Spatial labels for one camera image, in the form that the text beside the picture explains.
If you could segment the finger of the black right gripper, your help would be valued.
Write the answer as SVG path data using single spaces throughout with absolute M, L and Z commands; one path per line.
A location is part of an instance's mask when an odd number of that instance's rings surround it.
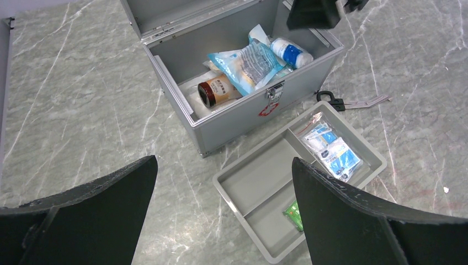
M 336 2 L 295 0 L 286 21 L 288 29 L 333 29 L 341 20 Z

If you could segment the black handled scissors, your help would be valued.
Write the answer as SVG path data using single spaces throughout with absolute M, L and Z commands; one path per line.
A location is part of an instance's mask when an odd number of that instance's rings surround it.
M 319 91 L 316 94 L 316 100 L 318 102 L 325 101 L 330 104 L 336 111 L 343 112 L 348 109 L 371 108 L 385 101 L 391 101 L 392 98 L 390 96 L 381 95 L 368 100 L 345 101 L 342 98 L 335 97 L 331 91 Z

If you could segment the green wind oil box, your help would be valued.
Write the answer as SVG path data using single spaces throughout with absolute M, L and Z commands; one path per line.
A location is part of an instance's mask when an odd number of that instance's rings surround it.
M 283 215 L 295 226 L 297 231 L 303 231 L 304 227 L 302 224 L 299 207 L 297 200 L 294 200 L 284 211 Z

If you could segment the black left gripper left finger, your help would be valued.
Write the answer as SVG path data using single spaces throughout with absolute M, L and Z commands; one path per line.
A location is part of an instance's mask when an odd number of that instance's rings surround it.
M 145 156 L 111 174 L 1 208 L 2 264 L 131 264 L 156 184 Z

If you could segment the brown bottle orange cap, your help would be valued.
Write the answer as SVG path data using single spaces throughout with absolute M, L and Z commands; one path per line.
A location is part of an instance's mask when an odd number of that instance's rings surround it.
M 218 75 L 198 84 L 201 101 L 207 108 L 213 108 L 232 99 L 242 97 L 225 74 Z

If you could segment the alcohol wipes zip bag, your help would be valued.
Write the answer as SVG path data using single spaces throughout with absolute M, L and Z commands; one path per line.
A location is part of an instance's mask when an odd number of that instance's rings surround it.
M 363 164 L 363 160 L 326 122 L 322 112 L 313 114 L 297 136 L 336 179 L 349 181 Z

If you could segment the white gauze packet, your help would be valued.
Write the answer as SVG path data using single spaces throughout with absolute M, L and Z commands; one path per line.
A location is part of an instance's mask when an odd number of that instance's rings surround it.
M 202 75 L 196 76 L 190 80 L 187 80 L 184 83 L 179 85 L 179 89 L 185 96 L 188 104 L 192 108 L 195 118 L 194 120 L 199 120 L 203 117 L 210 115 L 211 113 L 217 111 L 218 107 L 207 108 L 203 101 L 200 98 L 198 92 L 198 84 L 208 81 L 217 76 L 216 72 L 208 71 Z

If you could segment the blue white mask pack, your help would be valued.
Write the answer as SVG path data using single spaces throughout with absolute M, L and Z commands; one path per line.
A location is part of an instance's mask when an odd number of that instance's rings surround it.
M 242 96 L 266 86 L 286 62 L 270 49 L 271 41 L 261 25 L 248 33 L 249 44 L 240 50 L 208 54 Z

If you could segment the white blue bandage roll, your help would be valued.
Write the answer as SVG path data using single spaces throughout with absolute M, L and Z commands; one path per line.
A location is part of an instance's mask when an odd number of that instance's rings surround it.
M 296 45 L 294 42 L 284 38 L 273 40 L 270 44 L 270 49 L 275 55 L 283 59 L 295 69 L 302 68 L 314 60 L 310 53 Z

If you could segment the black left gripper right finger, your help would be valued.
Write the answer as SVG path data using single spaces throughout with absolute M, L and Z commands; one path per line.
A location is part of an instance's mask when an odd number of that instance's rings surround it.
M 467 219 L 412 209 L 295 157 L 292 179 L 313 264 L 466 264 Z

